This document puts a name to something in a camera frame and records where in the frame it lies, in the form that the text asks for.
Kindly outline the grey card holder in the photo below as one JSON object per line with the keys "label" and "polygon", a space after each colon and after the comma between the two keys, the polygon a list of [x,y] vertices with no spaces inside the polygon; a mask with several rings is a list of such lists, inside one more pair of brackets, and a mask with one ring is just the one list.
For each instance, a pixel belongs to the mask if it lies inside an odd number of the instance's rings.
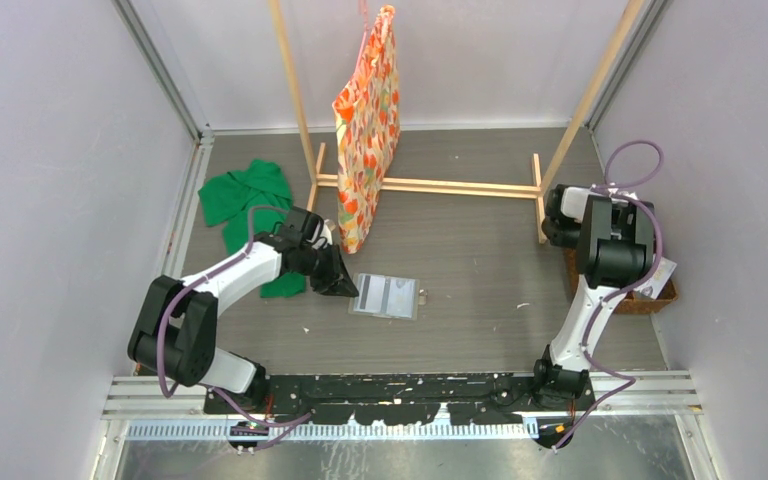
{"label": "grey card holder", "polygon": [[355,284],[359,295],[349,300],[351,315],[416,320],[418,309],[428,300],[427,290],[413,278],[359,273]]}

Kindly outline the white credit card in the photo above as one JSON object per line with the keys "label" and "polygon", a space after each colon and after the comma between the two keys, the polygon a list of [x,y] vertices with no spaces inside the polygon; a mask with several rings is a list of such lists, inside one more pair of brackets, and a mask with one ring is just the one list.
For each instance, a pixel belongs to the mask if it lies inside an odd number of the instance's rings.
{"label": "white credit card", "polygon": [[642,300],[658,299],[665,291],[676,267],[676,262],[666,257],[662,257],[652,276],[645,283],[633,290],[633,297]]}

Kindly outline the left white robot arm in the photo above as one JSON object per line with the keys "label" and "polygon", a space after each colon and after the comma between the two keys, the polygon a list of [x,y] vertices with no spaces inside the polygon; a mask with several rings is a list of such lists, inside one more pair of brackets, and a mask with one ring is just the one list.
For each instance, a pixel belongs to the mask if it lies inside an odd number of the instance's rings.
{"label": "left white robot arm", "polygon": [[240,412],[258,412],[267,398],[256,380],[262,367],[217,345],[220,315],[284,274],[308,279],[324,296],[355,298],[359,291],[326,221],[299,207],[266,231],[251,230],[243,247],[182,279],[161,275],[148,287],[127,347],[129,358],[154,371],[160,390],[204,385],[228,392]]}

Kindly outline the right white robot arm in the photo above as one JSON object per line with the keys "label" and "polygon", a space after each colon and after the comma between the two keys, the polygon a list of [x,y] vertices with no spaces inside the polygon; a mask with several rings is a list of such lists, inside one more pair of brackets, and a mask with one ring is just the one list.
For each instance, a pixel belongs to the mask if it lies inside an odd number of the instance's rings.
{"label": "right white robot arm", "polygon": [[575,402],[590,386],[592,350],[622,299],[650,273],[656,230],[646,204],[558,185],[541,228],[575,254],[578,283],[559,333],[534,365],[531,397],[544,410]]}

